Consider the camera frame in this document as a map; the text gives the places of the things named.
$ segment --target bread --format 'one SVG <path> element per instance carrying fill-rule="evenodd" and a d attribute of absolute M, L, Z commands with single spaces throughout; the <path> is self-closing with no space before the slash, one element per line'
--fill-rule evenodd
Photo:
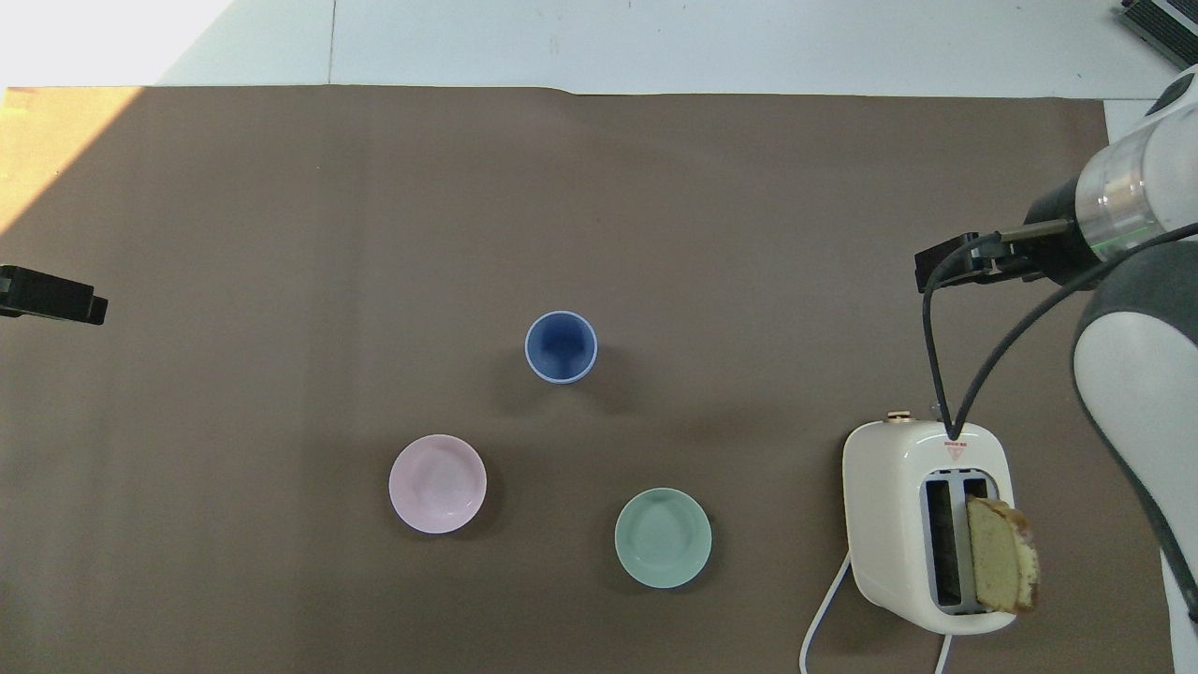
<path fill-rule="evenodd" d="M 978 601 L 1006 613 L 1031 611 L 1040 563 L 1028 518 L 1003 502 L 976 497 L 969 497 L 966 510 Z"/>

